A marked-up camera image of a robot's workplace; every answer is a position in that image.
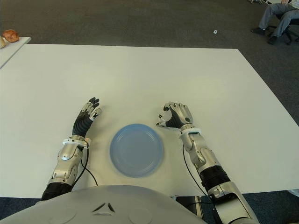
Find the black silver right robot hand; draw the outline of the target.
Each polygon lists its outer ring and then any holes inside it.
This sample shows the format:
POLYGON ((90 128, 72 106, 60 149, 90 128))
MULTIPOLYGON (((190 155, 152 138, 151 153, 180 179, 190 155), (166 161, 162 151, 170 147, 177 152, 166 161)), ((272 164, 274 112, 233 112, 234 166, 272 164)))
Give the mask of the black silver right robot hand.
POLYGON ((171 117, 169 120, 164 120, 163 116, 159 114, 160 122, 156 123, 158 127, 187 129, 194 128, 193 117, 189 108, 181 103, 169 102, 163 107, 163 111, 170 113, 171 117))

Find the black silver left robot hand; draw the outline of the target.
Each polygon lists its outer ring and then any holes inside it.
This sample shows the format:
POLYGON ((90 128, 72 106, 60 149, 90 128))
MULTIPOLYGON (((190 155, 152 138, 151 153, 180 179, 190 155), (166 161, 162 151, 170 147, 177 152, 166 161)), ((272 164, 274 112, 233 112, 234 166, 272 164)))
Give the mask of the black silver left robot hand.
POLYGON ((72 135, 85 137, 92 123, 100 114, 100 100, 93 97, 80 110, 73 125, 72 135))

